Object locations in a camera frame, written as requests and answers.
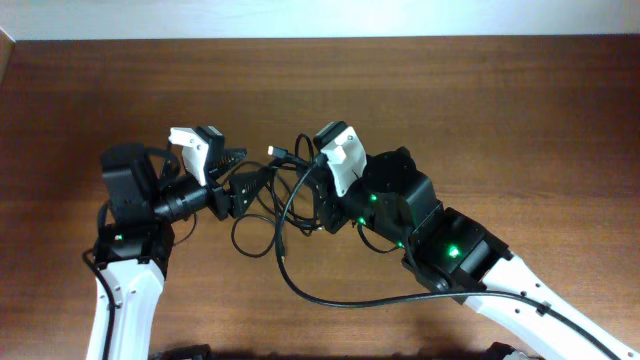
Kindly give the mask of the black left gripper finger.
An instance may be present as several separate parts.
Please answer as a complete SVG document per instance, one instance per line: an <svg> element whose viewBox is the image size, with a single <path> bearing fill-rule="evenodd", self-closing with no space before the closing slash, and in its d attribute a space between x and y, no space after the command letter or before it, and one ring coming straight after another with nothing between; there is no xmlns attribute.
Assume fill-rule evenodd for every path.
<svg viewBox="0 0 640 360"><path fill-rule="evenodd" d="M207 160L208 179L219 179L247 156L246 148L223 149Z"/></svg>
<svg viewBox="0 0 640 360"><path fill-rule="evenodd" d="M272 171L262 168L256 171L234 174L230 177L229 190L231 195L230 215L238 218L246 213L253 200L271 178Z"/></svg>

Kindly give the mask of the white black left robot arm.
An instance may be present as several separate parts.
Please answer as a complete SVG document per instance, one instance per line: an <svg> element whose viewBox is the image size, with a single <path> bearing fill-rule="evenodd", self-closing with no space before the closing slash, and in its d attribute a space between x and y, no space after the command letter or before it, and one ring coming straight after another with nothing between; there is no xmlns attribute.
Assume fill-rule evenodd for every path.
<svg viewBox="0 0 640 360"><path fill-rule="evenodd" d="M269 172L217 176L238 164L243 149L228 149L211 175L199 183L181 171L169 148L140 143L116 145L101 157L109 193L97 216L98 237L83 260L96 281L96 311L87 358L145 359L152 324L163 293L173 223L203 209L224 220L243 216L266 185Z"/></svg>

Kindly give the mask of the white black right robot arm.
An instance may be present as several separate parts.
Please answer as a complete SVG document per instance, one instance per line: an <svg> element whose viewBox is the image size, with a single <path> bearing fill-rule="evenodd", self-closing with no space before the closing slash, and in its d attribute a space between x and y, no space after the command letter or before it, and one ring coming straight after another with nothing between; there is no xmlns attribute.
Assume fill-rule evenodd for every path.
<svg viewBox="0 0 640 360"><path fill-rule="evenodd" d="M437 199L409 151L322 155L342 213L403 247L403 264L436 295L496 322L546 359L636 359L638 351L554 293L506 243Z"/></svg>

